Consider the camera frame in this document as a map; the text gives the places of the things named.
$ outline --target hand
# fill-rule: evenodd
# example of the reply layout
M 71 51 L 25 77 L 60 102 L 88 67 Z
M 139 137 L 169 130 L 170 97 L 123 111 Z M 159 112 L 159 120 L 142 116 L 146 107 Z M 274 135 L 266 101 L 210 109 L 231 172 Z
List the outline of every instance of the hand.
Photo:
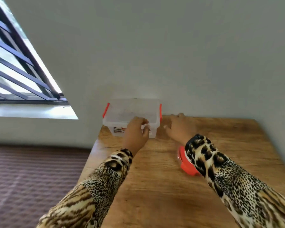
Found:
M 179 113 L 177 116 L 170 115 L 172 122 L 171 128 L 167 125 L 164 126 L 167 135 L 173 140 L 179 142 L 183 146 L 196 134 L 195 126 L 188 120 L 183 113 Z
M 143 132 L 141 130 L 141 126 L 147 123 L 149 122 L 145 118 L 134 117 L 125 130 L 122 148 L 130 150 L 133 156 L 135 156 L 149 139 L 149 125 L 144 127 Z

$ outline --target wooden tabletop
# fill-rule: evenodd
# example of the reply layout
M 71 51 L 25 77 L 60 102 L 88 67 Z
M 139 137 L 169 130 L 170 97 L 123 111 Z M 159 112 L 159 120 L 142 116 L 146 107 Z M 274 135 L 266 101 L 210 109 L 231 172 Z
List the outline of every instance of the wooden tabletop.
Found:
M 192 118 L 199 134 L 219 151 L 285 196 L 285 165 L 255 120 Z M 203 177 L 184 173 L 176 146 L 163 129 L 133 160 L 102 228 L 236 228 L 232 216 Z M 79 181 L 84 180 L 122 139 L 102 127 Z

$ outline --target silver bangle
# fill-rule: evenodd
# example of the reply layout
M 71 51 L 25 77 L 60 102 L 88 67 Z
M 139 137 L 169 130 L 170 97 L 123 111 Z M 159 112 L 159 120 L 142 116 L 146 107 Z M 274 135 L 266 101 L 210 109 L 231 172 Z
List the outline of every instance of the silver bangle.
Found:
M 124 162 L 127 165 L 128 169 L 130 169 L 129 163 L 126 160 L 124 160 L 122 157 L 119 157 L 118 155 L 115 155 L 115 154 L 111 154 L 110 157 L 118 158 L 119 160 L 121 160 L 122 162 Z

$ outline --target window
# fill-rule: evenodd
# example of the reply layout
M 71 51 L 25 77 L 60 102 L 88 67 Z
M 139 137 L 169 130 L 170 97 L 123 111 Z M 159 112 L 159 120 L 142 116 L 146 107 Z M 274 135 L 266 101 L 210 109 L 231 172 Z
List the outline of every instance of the window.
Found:
M 68 105 L 4 0 L 0 0 L 0 103 Z

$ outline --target window sill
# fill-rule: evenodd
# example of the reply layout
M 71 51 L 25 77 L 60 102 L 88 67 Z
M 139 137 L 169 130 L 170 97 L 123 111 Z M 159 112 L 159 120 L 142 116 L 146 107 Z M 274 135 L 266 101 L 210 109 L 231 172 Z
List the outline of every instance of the window sill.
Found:
M 78 119 L 69 105 L 0 104 L 0 117 Z

